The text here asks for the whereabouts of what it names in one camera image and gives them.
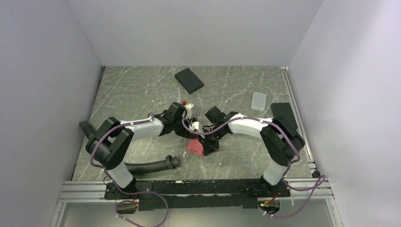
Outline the red paper box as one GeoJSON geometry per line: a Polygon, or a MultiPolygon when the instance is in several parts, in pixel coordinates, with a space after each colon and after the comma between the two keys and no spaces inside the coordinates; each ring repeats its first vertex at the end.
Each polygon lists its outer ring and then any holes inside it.
{"type": "Polygon", "coordinates": [[[199,156],[203,156],[204,154],[203,145],[197,139],[191,139],[186,150],[199,156]]]}

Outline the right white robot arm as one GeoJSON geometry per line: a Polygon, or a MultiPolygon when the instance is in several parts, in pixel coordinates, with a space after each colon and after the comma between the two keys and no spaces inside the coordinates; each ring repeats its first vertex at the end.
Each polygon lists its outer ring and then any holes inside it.
{"type": "Polygon", "coordinates": [[[261,119],[233,111],[226,114],[213,107],[205,116],[212,126],[204,135],[198,136],[202,155],[217,151],[219,141],[227,134],[243,134],[261,139],[272,159],[261,177],[261,192],[266,196],[274,195],[290,165],[300,160],[299,152],[305,146],[305,140],[298,133],[297,127],[281,114],[271,119],[261,119]]]}

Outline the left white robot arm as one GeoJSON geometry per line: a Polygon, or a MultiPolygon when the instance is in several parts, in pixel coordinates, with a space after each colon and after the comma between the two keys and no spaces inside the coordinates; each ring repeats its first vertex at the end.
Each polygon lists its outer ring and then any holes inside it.
{"type": "Polygon", "coordinates": [[[90,164],[99,167],[110,176],[117,186],[117,192],[125,199],[136,192],[135,174],[148,174],[180,166],[176,156],[168,155],[161,161],[150,163],[125,163],[124,157],[130,143],[136,140],[159,137],[171,132],[183,138],[192,134],[182,125],[182,119],[192,120],[193,104],[173,102],[161,114],[150,113],[147,118],[134,121],[119,121],[114,117],[107,118],[95,129],[90,122],[79,123],[88,139],[85,150],[91,155],[90,164]]]}

